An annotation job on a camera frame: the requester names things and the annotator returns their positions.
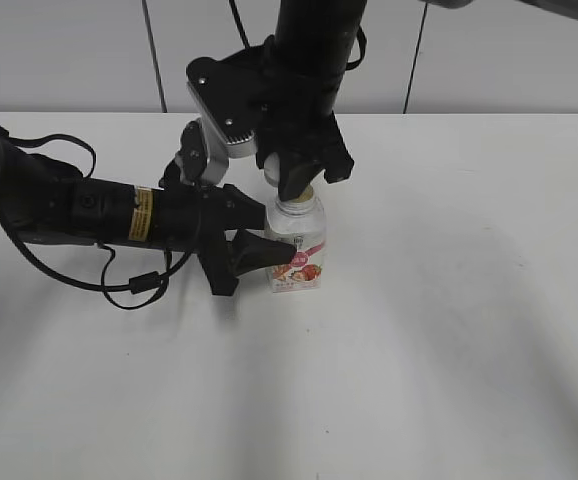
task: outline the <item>screw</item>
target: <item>screw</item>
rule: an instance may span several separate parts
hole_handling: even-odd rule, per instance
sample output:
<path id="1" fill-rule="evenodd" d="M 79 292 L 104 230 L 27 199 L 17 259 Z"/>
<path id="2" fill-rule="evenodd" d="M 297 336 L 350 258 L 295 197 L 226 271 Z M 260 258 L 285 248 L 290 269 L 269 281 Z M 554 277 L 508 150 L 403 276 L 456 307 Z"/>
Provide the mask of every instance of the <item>screw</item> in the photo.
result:
<path id="1" fill-rule="evenodd" d="M 96 198 L 93 195 L 83 195 L 80 197 L 80 205 L 84 208 L 93 208 L 96 205 Z"/>

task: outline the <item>yellow label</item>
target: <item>yellow label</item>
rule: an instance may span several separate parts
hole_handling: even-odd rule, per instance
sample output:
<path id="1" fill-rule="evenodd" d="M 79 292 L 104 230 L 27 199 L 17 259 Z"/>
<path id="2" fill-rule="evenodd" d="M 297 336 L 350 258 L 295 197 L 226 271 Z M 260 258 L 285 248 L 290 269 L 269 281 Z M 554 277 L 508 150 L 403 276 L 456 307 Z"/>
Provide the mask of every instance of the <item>yellow label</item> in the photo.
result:
<path id="1" fill-rule="evenodd" d="M 146 242 L 151 226 L 153 211 L 153 191 L 150 188 L 134 187 L 136 189 L 135 207 L 129 229 L 129 240 Z"/>

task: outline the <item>white wall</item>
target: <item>white wall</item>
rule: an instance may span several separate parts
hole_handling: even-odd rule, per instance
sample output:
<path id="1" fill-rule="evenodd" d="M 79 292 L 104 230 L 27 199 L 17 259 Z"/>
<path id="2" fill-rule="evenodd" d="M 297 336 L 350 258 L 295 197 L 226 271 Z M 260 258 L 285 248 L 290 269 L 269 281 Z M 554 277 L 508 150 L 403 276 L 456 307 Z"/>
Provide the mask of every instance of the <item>white wall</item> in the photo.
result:
<path id="1" fill-rule="evenodd" d="M 578 112 L 578 22 L 511 0 L 430 6 L 411 112 Z"/>
<path id="2" fill-rule="evenodd" d="M 194 111 L 185 67 L 240 47 L 227 0 L 147 0 L 170 111 Z M 280 0 L 239 0 L 252 42 Z M 366 63 L 339 112 L 400 112 L 423 4 L 369 0 Z M 0 0 L 0 110 L 159 111 L 140 0 Z M 410 112 L 578 112 L 578 23 L 513 0 L 430 7 Z"/>
<path id="3" fill-rule="evenodd" d="M 0 110 L 159 109 L 140 1 L 0 0 Z"/>
<path id="4" fill-rule="evenodd" d="M 238 5 L 252 44 L 274 32 L 280 0 L 239 0 Z M 227 0 L 149 0 L 149 6 L 167 103 L 173 111 L 194 111 L 185 88 L 187 63 L 241 48 Z M 363 18 L 367 57 L 345 77 L 338 111 L 402 110 L 422 10 L 416 0 L 369 0 Z"/>

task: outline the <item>cable connector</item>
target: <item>cable connector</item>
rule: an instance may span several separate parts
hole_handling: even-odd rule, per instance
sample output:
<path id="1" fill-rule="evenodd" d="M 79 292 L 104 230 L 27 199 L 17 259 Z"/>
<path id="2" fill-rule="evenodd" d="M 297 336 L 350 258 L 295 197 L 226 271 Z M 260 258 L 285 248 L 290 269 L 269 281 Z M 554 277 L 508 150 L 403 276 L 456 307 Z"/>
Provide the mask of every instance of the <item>cable connector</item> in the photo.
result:
<path id="1" fill-rule="evenodd" d="M 162 279 L 158 272 L 149 272 L 129 279 L 129 291 L 134 295 L 154 290 L 162 286 Z"/>

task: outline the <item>plastic bottle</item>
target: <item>plastic bottle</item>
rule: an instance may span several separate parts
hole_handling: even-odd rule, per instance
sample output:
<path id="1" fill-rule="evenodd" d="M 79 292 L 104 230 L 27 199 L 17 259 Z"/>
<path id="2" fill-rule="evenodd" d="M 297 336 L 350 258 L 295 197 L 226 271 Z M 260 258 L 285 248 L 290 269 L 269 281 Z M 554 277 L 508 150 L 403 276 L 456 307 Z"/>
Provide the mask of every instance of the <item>plastic bottle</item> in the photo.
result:
<path id="1" fill-rule="evenodd" d="M 271 290 L 289 292 L 320 286 L 325 254 L 326 218 L 322 203 L 309 186 L 300 197 L 267 205 L 266 237 L 291 243 L 298 250 L 288 265 L 267 269 Z"/>

